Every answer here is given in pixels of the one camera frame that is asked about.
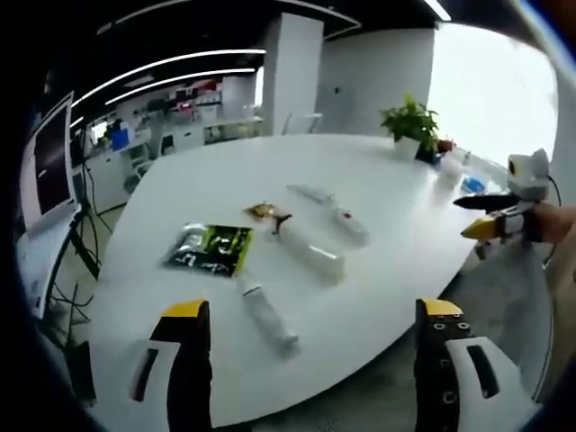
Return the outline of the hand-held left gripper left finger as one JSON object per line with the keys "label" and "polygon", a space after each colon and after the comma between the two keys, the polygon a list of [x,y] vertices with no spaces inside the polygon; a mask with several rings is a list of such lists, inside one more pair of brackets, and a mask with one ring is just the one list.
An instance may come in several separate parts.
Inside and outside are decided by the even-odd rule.
{"label": "hand-held left gripper left finger", "polygon": [[165,410],[170,431],[211,431],[211,321],[205,299],[179,302],[164,310],[138,355],[128,392],[139,404]]}

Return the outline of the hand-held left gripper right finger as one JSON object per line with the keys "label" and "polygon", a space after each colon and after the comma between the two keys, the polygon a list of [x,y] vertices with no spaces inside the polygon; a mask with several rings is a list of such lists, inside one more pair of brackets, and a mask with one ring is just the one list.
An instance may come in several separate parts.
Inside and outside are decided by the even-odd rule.
{"label": "hand-held left gripper right finger", "polygon": [[518,369],[450,301],[416,300],[417,431],[516,431]]}

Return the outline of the person's right hand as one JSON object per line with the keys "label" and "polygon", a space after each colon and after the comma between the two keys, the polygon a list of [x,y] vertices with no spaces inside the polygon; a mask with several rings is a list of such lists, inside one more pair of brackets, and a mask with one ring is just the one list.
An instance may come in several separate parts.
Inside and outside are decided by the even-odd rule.
{"label": "person's right hand", "polygon": [[539,203],[534,208],[535,216],[541,226],[542,241],[550,244],[561,243],[575,224],[575,206],[554,206]]}

